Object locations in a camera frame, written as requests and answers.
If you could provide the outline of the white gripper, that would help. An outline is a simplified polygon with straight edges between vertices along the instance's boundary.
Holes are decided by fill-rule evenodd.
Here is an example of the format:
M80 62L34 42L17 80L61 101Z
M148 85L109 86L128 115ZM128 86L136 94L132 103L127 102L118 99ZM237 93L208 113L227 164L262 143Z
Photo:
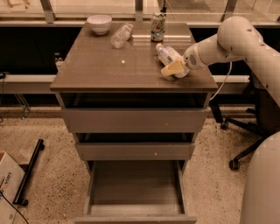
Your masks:
M176 59L161 70L163 76L175 75L178 78L183 78L187 75L186 66L191 70L197 70L206 66L199 54L199 44L196 43L185 50L184 61Z

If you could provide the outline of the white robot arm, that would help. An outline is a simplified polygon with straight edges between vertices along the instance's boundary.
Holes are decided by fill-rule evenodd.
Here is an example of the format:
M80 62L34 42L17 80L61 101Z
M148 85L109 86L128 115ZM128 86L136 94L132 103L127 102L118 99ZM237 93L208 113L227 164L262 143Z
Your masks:
M247 63L280 106L280 54L244 17L223 21L215 35L188 47L182 59L169 63L161 73L169 76L235 60ZM251 158L240 224L280 224L280 132L265 137Z

